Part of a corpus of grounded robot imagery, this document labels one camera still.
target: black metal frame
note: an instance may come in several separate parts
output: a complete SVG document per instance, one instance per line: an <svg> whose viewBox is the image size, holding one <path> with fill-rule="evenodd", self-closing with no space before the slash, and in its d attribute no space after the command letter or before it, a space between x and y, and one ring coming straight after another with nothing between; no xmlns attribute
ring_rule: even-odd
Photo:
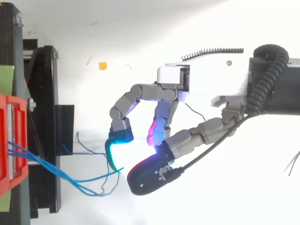
<svg viewBox="0 0 300 225"><path fill-rule="evenodd" d="M60 167L64 155L62 144L73 149L74 106L58 105L57 60L53 46L37 48L33 40L24 40L24 49L34 49L30 60L24 60L25 79L37 104L28 111L28 148L41 158ZM49 208L57 213L61 208L60 179L41 165L29 166L30 216L38 217L38 209Z"/></svg>

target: ribbed vent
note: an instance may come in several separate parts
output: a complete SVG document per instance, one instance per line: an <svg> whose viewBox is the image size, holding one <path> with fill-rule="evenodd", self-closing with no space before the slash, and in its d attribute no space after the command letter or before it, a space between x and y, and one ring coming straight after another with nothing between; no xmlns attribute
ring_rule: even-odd
<svg viewBox="0 0 300 225"><path fill-rule="evenodd" d="M197 52L193 52L188 55L182 56L182 61L189 60L200 55L211 54L211 53L244 53L243 48L207 48L201 49Z"/></svg>

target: robotic hand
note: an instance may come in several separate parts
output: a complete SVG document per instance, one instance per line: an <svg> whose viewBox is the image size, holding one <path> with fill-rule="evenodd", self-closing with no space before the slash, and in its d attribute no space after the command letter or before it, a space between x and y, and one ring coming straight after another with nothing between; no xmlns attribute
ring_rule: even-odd
<svg viewBox="0 0 300 225"><path fill-rule="evenodd" d="M300 60L289 59L287 51L280 46L263 45L250 59L244 56L243 49L217 48L183 56L182 60L160 67L155 84L134 85L110 110L112 123L105 149L110 166L116 170L110 146L134 139L126 116L140 100L158 101L147 137L148 144L155 146L156 154L137 164L127 176L136 195L148 194L180 177L226 137L232 136L247 119L261 113L300 112L299 98L295 97L300 96ZM178 102L203 95L211 98L212 106L226 103L222 117L170 137L170 124ZM170 167L170 162L191 153L195 147L211 143L214 144L184 167Z"/></svg>

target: thin wire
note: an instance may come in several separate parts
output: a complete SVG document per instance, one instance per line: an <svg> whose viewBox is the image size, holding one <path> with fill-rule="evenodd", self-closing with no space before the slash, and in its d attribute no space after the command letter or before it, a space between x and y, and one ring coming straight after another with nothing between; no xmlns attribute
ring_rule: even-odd
<svg viewBox="0 0 300 225"><path fill-rule="evenodd" d="M286 172L286 170L290 167L290 165L296 160L296 158L298 157L298 155L300 154L300 151L297 152L297 154L294 156L294 158L292 158L292 160L290 161L290 163L286 166L285 170L283 172Z"/></svg>
<svg viewBox="0 0 300 225"><path fill-rule="evenodd" d="M204 156L206 156L208 153L210 153L212 150L214 150L220 143L222 143L236 128L238 128L242 123L244 123L246 120L250 119L250 116L246 116L243 119L241 119L239 122L234 124L229 130L219 139L217 140L212 146L210 146L206 151L204 151L201 155L197 156L195 159L190 161L188 164L186 164L182 169L186 170L192 165L194 165L196 162L198 162L200 159L202 159Z"/></svg>
<svg viewBox="0 0 300 225"><path fill-rule="evenodd" d="M90 154L90 153L73 153L73 154L75 154L75 155L93 155L93 154L95 154L95 155L96 155L96 154L98 154L98 155L103 155L103 156L105 157L105 159L106 159L107 174L109 174L109 164L108 164L108 160L107 160L106 154L104 154L104 153L97 153L97 152L94 152L94 151L92 151L92 150L89 150L87 147L85 147L85 146L80 142L80 140L79 140L79 132L76 133L76 136L77 136L77 140L78 140L79 144L80 144L81 146L83 146L87 151L91 152L92 154ZM66 152L69 153L69 154L71 155L72 153L71 153L70 151L67 150L66 146L65 146L64 144L63 144L63 146L64 146L64 149L66 150ZM105 192L105 190L104 190L104 185L106 184L107 179L108 179L108 177L105 178L105 181L104 181L103 184L101 185L102 193Z"/></svg>
<svg viewBox="0 0 300 225"><path fill-rule="evenodd" d="M83 146L87 151L89 151L89 152L91 152L91 153L93 153L93 154L96 154L96 152L89 150L87 147L85 147L85 146L80 142L80 140L79 140L79 132L77 132L76 135L77 135L78 143L79 143L81 146ZM106 155L105 155L105 158L106 158L106 165L107 165L107 174L109 174L109 164L108 164L108 160L107 160ZM106 184L107 179L108 179L108 177L105 178L105 181L103 182L103 184L102 184L102 186L101 186L102 193L105 192L105 191L104 191L104 185Z"/></svg>
<svg viewBox="0 0 300 225"><path fill-rule="evenodd" d="M83 146L87 151L89 151L89 152L91 152L91 153L93 153L93 154L96 154L96 152L89 150L87 147L85 147L85 146L80 142L80 140L79 140L79 132L76 133L76 136L77 136L77 140L78 140L78 142L80 143L81 146Z"/></svg>
<svg viewBox="0 0 300 225"><path fill-rule="evenodd" d="M65 144L62 144L62 145L64 146L65 151L70 155L103 155L106 158L105 153L98 153L98 152L93 152L93 151L91 151L92 153L72 153L66 148Z"/></svg>
<svg viewBox="0 0 300 225"><path fill-rule="evenodd" d="M20 153L20 152L17 152L17 151L13 151L13 150L9 150L9 151L15 152L15 154L9 153L9 155L11 155L11 156L22 157L22 158L26 158L26 159L30 159L30 160L35 160L35 161L37 161L37 159L38 159L38 158L30 157L30 156L27 157L27 154ZM101 196L101 197L105 196L105 195L103 195L103 194L97 194L96 192L94 192L94 191L92 191L92 190L90 190L90 189L88 189L88 188L86 188L86 187L84 187L84 186L78 184L78 183L75 182L72 178L70 178L65 172L63 172L63 171L60 170L59 168L55 167L54 165L52 165L52 164L50 164L50 163L48 163L48 162L46 162L46 161L44 161L44 160L40 160L40 161L42 161L40 164L41 164L43 167L45 167L47 170L49 170L50 172L52 172L52 173L55 174L56 176L59 176L59 177L61 177L62 179L69 181L74 187L76 187L78 190L80 190L80 191L81 191L82 193L84 193L85 195L88 195L88 196ZM87 191L89 191L89 192L91 192L91 193L93 193L93 194L89 194L89 193L85 192L85 191L82 190L82 189L85 189L85 190L87 190Z"/></svg>
<svg viewBox="0 0 300 225"><path fill-rule="evenodd" d="M200 116L202 116L202 118L204 119L204 121L206 122L206 119L205 119L205 117L201 114L201 113L199 113L199 112L197 112L197 111L195 111L194 109L192 109L187 103L185 103L186 105L187 105L187 107L190 109L190 110L192 110L194 113L197 113L198 115L200 115Z"/></svg>
<svg viewBox="0 0 300 225"><path fill-rule="evenodd" d="M291 167L291 171L290 171L290 173L289 173L289 176L290 176L291 173L292 173L293 167L294 167L295 162L296 162L296 160L298 159L299 155L300 155L300 152L298 153L297 157L295 158L295 161L294 161L293 164L292 164L292 167Z"/></svg>
<svg viewBox="0 0 300 225"><path fill-rule="evenodd" d="M118 185L118 183L119 183L119 179L120 179L120 173L118 173L118 179L117 179L116 185L112 188L112 190L111 190L109 193L104 194L103 196L110 195L110 194L116 189L116 187L117 187L117 185Z"/></svg>
<svg viewBox="0 0 300 225"><path fill-rule="evenodd" d="M34 160L34 161L40 163L44 168L46 168L48 171L52 172L56 176L59 176L62 179L69 181L74 187L76 187L78 190L80 190L85 195L88 195L88 196L104 196L103 193L98 194L95 191L92 191L92 190L90 190L90 189L88 189L88 188L86 188L86 187L78 184L78 181L73 180L69 175L67 175L61 169L59 169L56 166L54 166L54 165L52 165L52 164L50 164L50 163L48 163L48 162L46 162L46 161L44 161L44 160L36 157L34 154L32 154L30 151L28 151L27 149L23 148L22 146L19 146L19 145L15 144L15 143L12 143L12 142L8 142L8 143L11 144L11 145L13 145L13 146L15 146L15 147L18 147L18 148L22 149L23 151L25 151L27 153L27 154L25 154L25 153L14 151L14 150L9 150L10 152L12 152L12 153L9 153L9 155L12 155L12 156L15 156L15 157L22 157L22 158L26 158L26 159L29 159L29 160Z"/></svg>

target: cable connector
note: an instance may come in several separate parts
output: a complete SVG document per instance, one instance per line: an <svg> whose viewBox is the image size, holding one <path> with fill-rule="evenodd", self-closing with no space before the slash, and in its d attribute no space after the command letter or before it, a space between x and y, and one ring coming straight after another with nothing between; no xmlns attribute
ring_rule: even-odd
<svg viewBox="0 0 300 225"><path fill-rule="evenodd" d="M172 170L169 170L165 173L165 179L168 183L171 183L173 180L176 180L184 173L184 170L182 167L175 168Z"/></svg>

